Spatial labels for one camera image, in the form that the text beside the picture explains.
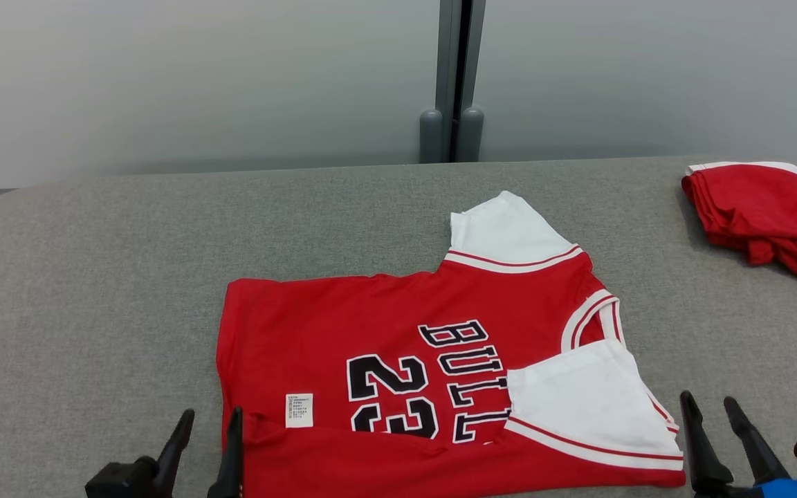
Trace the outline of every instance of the white sleeve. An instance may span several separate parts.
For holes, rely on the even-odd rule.
[[[565,255],[567,242],[539,212],[510,192],[451,214],[451,252],[497,264],[537,264]]]

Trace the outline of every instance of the jersey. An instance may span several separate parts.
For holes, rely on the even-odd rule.
[[[589,256],[509,192],[451,214],[434,272],[227,289],[224,429],[249,496],[684,485]]]

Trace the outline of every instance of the white wall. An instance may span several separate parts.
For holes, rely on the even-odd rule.
[[[797,163],[797,2],[491,1],[474,102],[480,160]]]
[[[429,0],[0,0],[0,188],[416,162]]]

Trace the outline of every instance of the red and white t-shirt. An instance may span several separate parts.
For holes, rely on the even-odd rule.
[[[589,256],[509,192],[451,228],[432,273],[230,284],[217,369],[246,495],[684,485]]]

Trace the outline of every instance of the white label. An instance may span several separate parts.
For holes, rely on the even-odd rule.
[[[313,395],[285,395],[285,427],[313,426]]]

